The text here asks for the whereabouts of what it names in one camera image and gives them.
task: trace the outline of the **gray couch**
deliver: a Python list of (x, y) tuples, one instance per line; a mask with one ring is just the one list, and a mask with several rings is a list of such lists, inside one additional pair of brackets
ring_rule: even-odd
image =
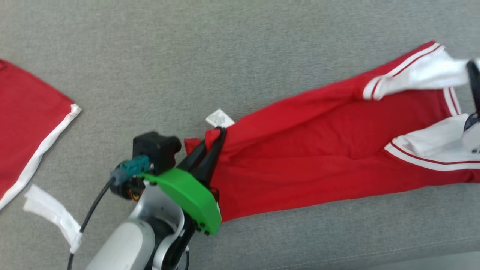
[[(84, 109), (32, 180), (77, 220), (140, 133), (201, 136), (217, 108), (236, 120), (431, 39), (454, 57), (480, 56), (478, 0), (0, 6), (0, 58)], [(472, 111), (468, 89), (457, 94)], [(194, 237), (190, 269), (361, 269), (480, 250), (479, 194), (475, 184), (428, 187), (230, 221), (215, 237)], [(0, 269), (65, 269), (67, 242), (23, 203), (20, 195), (0, 212)], [(132, 208), (104, 198), (74, 269), (85, 268)]]

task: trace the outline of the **black cable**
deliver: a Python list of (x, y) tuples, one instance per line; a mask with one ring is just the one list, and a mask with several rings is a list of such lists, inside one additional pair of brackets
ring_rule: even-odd
[(190, 251), (185, 252), (187, 255), (187, 263), (185, 263), (185, 270), (188, 270), (188, 266), (190, 265)]
[[(100, 191), (100, 193), (98, 194), (98, 196), (96, 197), (95, 201), (93, 201), (93, 204), (92, 206), (90, 207), (90, 210), (88, 211), (87, 213), (87, 216), (85, 217), (85, 220), (82, 224), (82, 226), (80, 227), (80, 232), (83, 233), (85, 231), (85, 227), (87, 227), (87, 224), (88, 222), (90, 221), (90, 218), (92, 217), (93, 215), (93, 211), (95, 211), (95, 208), (96, 206), (98, 205), (98, 203), (100, 202), (100, 200), (102, 199), (103, 195), (105, 195), (105, 193), (107, 192), (107, 190), (110, 188), (110, 185), (115, 181), (115, 178), (111, 178), (108, 183), (103, 187), (102, 191)], [(68, 266), (67, 266), (67, 270), (72, 270), (72, 264), (73, 264), (73, 256), (75, 254), (72, 254), (70, 253), (70, 257), (68, 258)]]

